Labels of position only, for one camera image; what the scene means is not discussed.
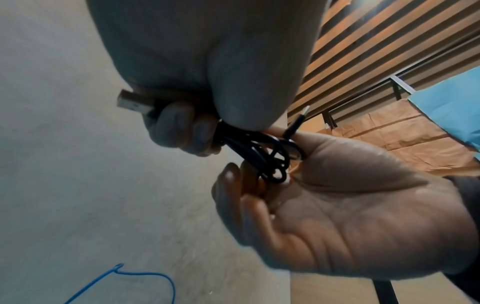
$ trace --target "dark sleeve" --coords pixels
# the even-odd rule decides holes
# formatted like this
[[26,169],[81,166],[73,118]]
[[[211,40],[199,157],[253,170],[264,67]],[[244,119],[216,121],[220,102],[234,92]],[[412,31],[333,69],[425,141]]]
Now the dark sleeve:
[[[463,203],[475,221],[480,235],[480,177],[447,176],[460,192]],[[458,288],[480,302],[480,253],[475,262],[464,272],[447,275]]]

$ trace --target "hand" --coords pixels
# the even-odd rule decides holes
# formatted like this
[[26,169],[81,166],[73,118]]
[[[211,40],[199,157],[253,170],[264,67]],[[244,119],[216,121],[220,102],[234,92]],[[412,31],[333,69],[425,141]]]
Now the hand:
[[212,188],[230,233],[268,266],[399,279],[474,261],[478,233],[450,181],[359,141],[304,132],[293,140],[307,158],[286,183],[265,184],[243,163],[227,165]]
[[[237,128],[263,130],[287,109],[329,3],[87,0],[116,69],[133,89],[169,102],[183,101],[160,117],[153,139],[194,154],[207,145],[199,148],[188,138],[197,138],[196,128],[211,130],[216,113]],[[210,103],[215,111],[195,107],[190,123],[192,107],[179,98],[179,91],[207,96],[199,103]],[[179,125],[186,131],[178,138],[166,137],[163,130],[175,130],[171,115],[179,112],[185,117]]]

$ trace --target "blue paper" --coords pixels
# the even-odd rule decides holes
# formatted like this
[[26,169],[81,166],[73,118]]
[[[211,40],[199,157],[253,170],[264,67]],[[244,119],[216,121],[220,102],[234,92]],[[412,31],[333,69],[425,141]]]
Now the blue paper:
[[[480,67],[413,93],[410,101],[458,140],[480,151]],[[480,153],[475,153],[480,160]]]

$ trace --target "gray surface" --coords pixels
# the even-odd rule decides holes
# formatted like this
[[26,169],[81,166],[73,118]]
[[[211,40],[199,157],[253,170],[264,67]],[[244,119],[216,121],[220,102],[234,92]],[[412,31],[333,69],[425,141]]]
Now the gray surface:
[[[289,303],[222,227],[210,186],[230,151],[150,142],[83,1],[0,4],[0,302],[62,303],[119,262],[162,271],[178,303]],[[74,303],[168,303],[160,278],[111,275]]]

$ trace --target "blue cable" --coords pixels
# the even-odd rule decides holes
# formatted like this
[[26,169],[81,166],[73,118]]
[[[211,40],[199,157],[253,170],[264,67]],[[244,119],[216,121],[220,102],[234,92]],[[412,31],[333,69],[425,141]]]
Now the blue cable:
[[90,287],[95,285],[95,283],[97,283],[98,281],[100,281],[101,279],[103,279],[104,277],[106,277],[107,275],[109,275],[112,272],[114,272],[116,274],[123,274],[123,275],[157,275],[157,276],[161,276],[161,277],[166,278],[170,282],[170,285],[171,285],[171,288],[172,288],[172,291],[173,291],[173,294],[171,296],[171,304],[175,304],[175,294],[176,294],[175,284],[174,284],[174,281],[168,275],[163,274],[163,273],[158,273],[158,272],[125,272],[125,271],[119,271],[119,269],[122,268],[123,266],[124,266],[124,264],[120,263],[120,264],[116,265],[115,267],[113,267],[112,269],[110,269],[109,271],[99,275],[96,279],[94,279],[93,281],[88,283],[87,286],[80,289],[79,292],[75,293],[71,298],[69,298],[65,302],[65,304],[71,303],[73,300],[78,298],[82,293],[84,293],[87,289],[89,289]]

